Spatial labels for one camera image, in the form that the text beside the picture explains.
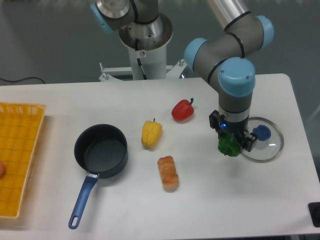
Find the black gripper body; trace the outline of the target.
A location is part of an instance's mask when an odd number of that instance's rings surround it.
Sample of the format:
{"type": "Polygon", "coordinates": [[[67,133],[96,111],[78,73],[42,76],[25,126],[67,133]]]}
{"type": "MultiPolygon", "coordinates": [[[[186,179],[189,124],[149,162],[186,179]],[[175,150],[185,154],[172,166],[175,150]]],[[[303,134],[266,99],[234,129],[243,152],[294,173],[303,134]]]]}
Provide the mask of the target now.
{"type": "Polygon", "coordinates": [[[248,120],[248,109],[239,113],[214,110],[209,115],[209,125],[215,130],[218,138],[225,134],[242,138],[247,130],[248,120]]]}

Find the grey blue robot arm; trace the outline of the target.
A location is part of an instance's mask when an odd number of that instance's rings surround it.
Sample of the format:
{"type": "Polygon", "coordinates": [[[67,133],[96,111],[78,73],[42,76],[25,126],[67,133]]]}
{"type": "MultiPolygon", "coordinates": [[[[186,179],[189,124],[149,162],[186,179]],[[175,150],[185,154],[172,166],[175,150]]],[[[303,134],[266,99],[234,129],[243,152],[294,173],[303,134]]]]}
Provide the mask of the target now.
{"type": "MultiPolygon", "coordinates": [[[[192,40],[184,51],[187,66],[218,93],[218,109],[209,116],[217,132],[218,150],[236,157],[250,152],[258,140],[248,131],[255,68],[248,55],[268,45],[274,27],[264,16],[254,16],[241,0],[211,1],[224,36],[211,42],[192,40]]],[[[172,23],[159,12],[156,0],[98,0],[91,11],[106,34],[118,31],[127,47],[134,80],[166,76],[167,44],[172,23]]]]}

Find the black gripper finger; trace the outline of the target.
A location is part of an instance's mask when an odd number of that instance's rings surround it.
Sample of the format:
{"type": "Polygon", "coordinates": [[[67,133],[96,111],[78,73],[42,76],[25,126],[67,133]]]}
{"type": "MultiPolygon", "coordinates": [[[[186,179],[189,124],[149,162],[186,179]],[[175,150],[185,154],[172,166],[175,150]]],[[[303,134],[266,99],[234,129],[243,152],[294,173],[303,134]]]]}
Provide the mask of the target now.
{"type": "Polygon", "coordinates": [[[243,151],[251,152],[256,146],[258,135],[253,132],[245,132],[243,140],[241,142],[241,148],[243,151]]]}

